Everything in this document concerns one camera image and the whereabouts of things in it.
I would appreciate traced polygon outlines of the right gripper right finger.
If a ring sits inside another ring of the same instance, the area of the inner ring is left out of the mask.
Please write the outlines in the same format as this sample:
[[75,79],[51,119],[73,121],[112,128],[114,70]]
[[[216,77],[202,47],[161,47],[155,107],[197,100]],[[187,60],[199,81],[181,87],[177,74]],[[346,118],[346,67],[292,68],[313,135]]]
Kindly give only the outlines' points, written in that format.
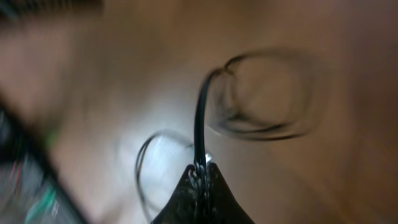
[[200,223],[254,224],[212,162],[206,167],[200,166]]

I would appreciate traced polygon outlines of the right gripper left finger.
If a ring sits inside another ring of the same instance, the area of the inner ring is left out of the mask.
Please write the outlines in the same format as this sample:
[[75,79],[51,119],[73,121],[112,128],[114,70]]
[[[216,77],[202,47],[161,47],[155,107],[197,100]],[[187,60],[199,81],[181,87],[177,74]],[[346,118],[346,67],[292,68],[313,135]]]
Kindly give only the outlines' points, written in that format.
[[199,224],[202,222],[202,168],[188,165],[166,206],[152,224]]

